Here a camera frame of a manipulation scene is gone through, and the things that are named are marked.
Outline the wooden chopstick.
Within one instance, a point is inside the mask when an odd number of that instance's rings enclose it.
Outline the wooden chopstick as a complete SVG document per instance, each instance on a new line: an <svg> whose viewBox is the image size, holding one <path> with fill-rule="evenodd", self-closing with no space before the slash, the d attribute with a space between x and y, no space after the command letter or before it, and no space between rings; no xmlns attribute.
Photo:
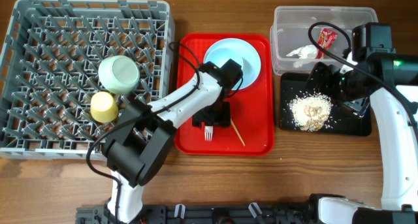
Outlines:
<svg viewBox="0 0 418 224"><path fill-rule="evenodd" d="M243 146L246 146L246 144L245 144L245 142L244 142L244 140L243 140L243 138L242 138L242 136L241 136L241 134L240 134L240 132L239 132L238 128L237 128L237 127L236 127L236 125L234 124L234 121L233 121L233 119L232 119L232 118L231 118L231 126L233 127L233 129L234 129L234 131L235 131L235 133L236 133L237 137L238 137L238 138L239 138L239 140L241 141L242 145L243 145Z"/></svg>

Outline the white plastic fork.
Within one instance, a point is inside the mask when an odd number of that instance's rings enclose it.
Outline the white plastic fork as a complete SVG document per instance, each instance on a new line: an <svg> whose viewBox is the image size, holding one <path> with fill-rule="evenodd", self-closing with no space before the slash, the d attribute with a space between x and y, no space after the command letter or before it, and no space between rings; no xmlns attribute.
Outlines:
<svg viewBox="0 0 418 224"><path fill-rule="evenodd" d="M204 127L204 137L206 141L211 141L213 137L214 128L212 126Z"/></svg>

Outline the yellow plastic cup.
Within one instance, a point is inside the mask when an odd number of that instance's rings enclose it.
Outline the yellow plastic cup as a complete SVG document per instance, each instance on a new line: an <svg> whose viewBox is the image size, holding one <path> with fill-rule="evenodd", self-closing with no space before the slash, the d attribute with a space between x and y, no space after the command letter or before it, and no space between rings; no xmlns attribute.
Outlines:
<svg viewBox="0 0 418 224"><path fill-rule="evenodd" d="M111 94L100 91L91 98L90 112L95 121L108 123L117 118L118 106Z"/></svg>

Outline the rice food leftovers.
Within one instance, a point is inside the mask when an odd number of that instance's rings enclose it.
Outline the rice food leftovers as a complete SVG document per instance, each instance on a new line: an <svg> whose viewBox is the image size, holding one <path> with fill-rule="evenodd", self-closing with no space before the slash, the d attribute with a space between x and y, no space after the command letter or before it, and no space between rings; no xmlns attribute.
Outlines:
<svg viewBox="0 0 418 224"><path fill-rule="evenodd" d="M288 103L292 122L301 131L318 131L330 118L332 103L330 97L307 93Z"/></svg>

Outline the white tissue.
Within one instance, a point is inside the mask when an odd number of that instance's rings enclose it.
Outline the white tissue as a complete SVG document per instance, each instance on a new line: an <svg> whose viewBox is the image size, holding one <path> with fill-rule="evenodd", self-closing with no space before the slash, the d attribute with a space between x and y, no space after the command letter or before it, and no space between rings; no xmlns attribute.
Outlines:
<svg viewBox="0 0 418 224"><path fill-rule="evenodd" d="M286 56L298 56L299 59L315 59L317 55L318 49L313 44L309 44L289 52Z"/></svg>

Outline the red snack wrapper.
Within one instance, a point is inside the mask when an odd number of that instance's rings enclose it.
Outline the red snack wrapper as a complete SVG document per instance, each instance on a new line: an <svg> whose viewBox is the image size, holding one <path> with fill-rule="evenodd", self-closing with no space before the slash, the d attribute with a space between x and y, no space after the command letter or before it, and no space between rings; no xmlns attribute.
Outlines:
<svg viewBox="0 0 418 224"><path fill-rule="evenodd" d="M317 43L320 45L320 47L322 47L322 49L328 51L332 44L335 42L337 36L337 32L329 28L322 28Z"/></svg>

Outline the light blue plate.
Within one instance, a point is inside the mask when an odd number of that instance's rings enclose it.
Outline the light blue plate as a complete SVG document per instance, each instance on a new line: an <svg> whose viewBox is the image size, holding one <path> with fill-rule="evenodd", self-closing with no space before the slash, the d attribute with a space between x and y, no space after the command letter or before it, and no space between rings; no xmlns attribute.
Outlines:
<svg viewBox="0 0 418 224"><path fill-rule="evenodd" d="M209 47L204 57L217 48L232 49L243 58L243 82L238 89L244 89L256 81L261 71L261 58L250 43L236 38L221 39Z"/></svg>

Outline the light blue bowl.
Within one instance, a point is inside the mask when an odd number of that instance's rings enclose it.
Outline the light blue bowl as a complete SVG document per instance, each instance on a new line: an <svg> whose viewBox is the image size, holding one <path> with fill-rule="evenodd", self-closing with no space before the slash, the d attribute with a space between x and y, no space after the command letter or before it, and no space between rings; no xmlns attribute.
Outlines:
<svg viewBox="0 0 418 224"><path fill-rule="evenodd" d="M244 61L241 55L235 52L232 49L228 48L217 48L211 51L205 58L204 63L209 63L214 66L213 70L210 71L210 74L214 75L214 78L221 82L221 72L220 68L229 60L232 59L241 67L244 66Z"/></svg>

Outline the green saucer bowl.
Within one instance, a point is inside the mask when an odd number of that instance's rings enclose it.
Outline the green saucer bowl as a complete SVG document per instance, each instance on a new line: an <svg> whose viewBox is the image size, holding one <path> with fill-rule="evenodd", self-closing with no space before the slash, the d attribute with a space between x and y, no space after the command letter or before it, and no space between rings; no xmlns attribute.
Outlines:
<svg viewBox="0 0 418 224"><path fill-rule="evenodd" d="M112 56L101 61L98 76L106 90L114 94L126 95L137 87L140 71L131 58Z"/></svg>

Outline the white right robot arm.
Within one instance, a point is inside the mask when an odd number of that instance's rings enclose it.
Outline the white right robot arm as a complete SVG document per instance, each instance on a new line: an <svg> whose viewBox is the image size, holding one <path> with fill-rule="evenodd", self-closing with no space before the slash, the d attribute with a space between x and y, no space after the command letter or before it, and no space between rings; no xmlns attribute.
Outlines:
<svg viewBox="0 0 418 224"><path fill-rule="evenodd" d="M334 100L370 100L383 162L381 208L319 195L318 223L417 222L417 57L374 53L351 71L319 62L306 83Z"/></svg>

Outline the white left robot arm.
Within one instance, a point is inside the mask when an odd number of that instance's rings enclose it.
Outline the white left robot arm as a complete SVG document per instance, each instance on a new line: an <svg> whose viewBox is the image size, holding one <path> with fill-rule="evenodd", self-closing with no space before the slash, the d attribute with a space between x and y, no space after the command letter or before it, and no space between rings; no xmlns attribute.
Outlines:
<svg viewBox="0 0 418 224"><path fill-rule="evenodd" d="M144 186L157 174L178 128L193 116L211 123L212 115L241 81L241 66L202 64L183 86L148 104L129 104L115 128L105 134L101 150L114 186L106 204L113 223L130 223L142 210Z"/></svg>

